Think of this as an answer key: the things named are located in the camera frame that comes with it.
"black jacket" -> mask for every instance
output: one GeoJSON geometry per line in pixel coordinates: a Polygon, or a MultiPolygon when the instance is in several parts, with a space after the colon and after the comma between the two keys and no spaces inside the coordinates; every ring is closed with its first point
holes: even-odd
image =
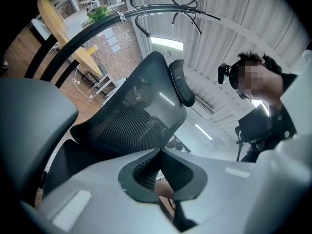
{"type": "MultiPolygon", "coordinates": [[[[297,75],[282,74],[281,76],[285,92],[296,79],[297,75]]],[[[281,140],[292,137],[296,134],[293,121],[284,106],[278,111],[270,107],[270,116],[272,119],[272,135],[261,143],[251,144],[246,156],[244,156],[241,161],[255,163],[262,151],[274,149],[281,140]]]]}

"ceiling light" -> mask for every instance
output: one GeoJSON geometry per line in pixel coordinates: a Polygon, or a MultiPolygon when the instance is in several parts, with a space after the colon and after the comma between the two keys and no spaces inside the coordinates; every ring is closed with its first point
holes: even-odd
{"type": "Polygon", "coordinates": [[[159,93],[161,97],[163,97],[166,101],[168,101],[171,105],[175,105],[171,100],[169,100],[164,94],[159,93]]]}
{"type": "Polygon", "coordinates": [[[206,137],[208,137],[208,139],[213,140],[213,138],[211,138],[204,130],[202,130],[200,126],[198,126],[197,124],[195,124],[195,126],[196,126],[206,137]]]}
{"type": "Polygon", "coordinates": [[[257,107],[257,106],[259,106],[259,105],[261,104],[261,105],[263,106],[265,112],[267,113],[267,115],[270,116],[269,110],[268,110],[267,107],[264,105],[263,101],[253,99],[253,100],[252,100],[252,103],[253,103],[254,107],[257,107]]]}
{"type": "Polygon", "coordinates": [[[165,38],[151,37],[152,43],[183,50],[184,44],[180,41],[169,40],[165,38]]]}

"round table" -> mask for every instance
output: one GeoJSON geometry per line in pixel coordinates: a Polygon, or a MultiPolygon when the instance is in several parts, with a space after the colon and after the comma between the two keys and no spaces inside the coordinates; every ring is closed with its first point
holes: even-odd
{"type": "MultiPolygon", "coordinates": [[[[64,23],[64,18],[58,12],[56,7],[51,3],[50,0],[38,0],[37,2],[38,10],[40,15],[47,26],[47,28],[51,31],[50,37],[45,41],[45,43],[40,47],[32,62],[30,63],[27,72],[25,74],[26,78],[33,78],[37,69],[39,68],[41,62],[44,57],[50,51],[50,49],[54,46],[54,44],[58,41],[61,46],[64,46],[69,42],[69,39],[66,35],[67,27],[64,23]]],[[[72,55],[75,59],[73,63],[66,69],[66,71],[60,77],[60,80],[57,81],[57,87],[61,86],[61,84],[65,81],[68,75],[72,72],[77,65],[81,64],[84,68],[90,71],[92,74],[101,77],[102,73],[98,68],[98,65],[92,59],[92,57],[88,54],[86,49],[80,47],[78,48],[72,55]]],[[[51,81],[53,76],[57,70],[45,70],[43,75],[41,76],[42,80],[51,81]]]]}

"head-mounted camera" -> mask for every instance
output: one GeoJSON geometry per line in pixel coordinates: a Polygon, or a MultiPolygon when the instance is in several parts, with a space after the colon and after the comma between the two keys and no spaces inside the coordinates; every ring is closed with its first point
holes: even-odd
{"type": "Polygon", "coordinates": [[[226,81],[226,78],[229,77],[230,84],[234,89],[238,89],[238,62],[232,66],[223,63],[218,68],[218,82],[223,84],[226,81]]]}

